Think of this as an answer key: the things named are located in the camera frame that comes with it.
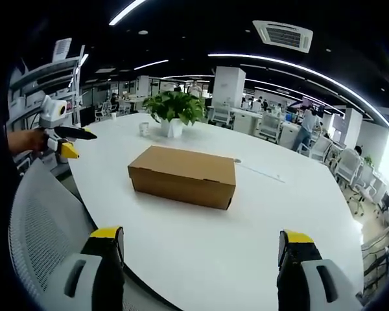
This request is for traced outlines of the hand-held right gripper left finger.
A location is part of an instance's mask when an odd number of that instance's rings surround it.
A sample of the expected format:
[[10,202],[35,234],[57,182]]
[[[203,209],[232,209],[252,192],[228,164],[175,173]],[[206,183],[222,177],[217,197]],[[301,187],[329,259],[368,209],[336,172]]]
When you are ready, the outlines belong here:
[[55,268],[43,295],[45,310],[122,310],[124,231],[121,226],[90,234],[79,253]]

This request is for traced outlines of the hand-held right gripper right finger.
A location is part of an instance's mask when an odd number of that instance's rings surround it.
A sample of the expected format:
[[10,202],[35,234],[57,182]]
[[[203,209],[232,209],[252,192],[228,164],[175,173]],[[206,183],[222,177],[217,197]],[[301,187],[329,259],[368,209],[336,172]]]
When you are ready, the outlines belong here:
[[348,278],[309,236],[280,231],[278,268],[279,310],[362,310]]

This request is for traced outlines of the person's left hand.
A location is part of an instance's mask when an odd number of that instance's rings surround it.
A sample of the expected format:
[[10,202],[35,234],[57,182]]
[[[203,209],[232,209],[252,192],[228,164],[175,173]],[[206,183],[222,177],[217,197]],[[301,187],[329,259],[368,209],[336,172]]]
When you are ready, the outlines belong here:
[[14,155],[26,151],[40,152],[45,145],[45,132],[41,129],[10,132],[7,141],[9,150]]

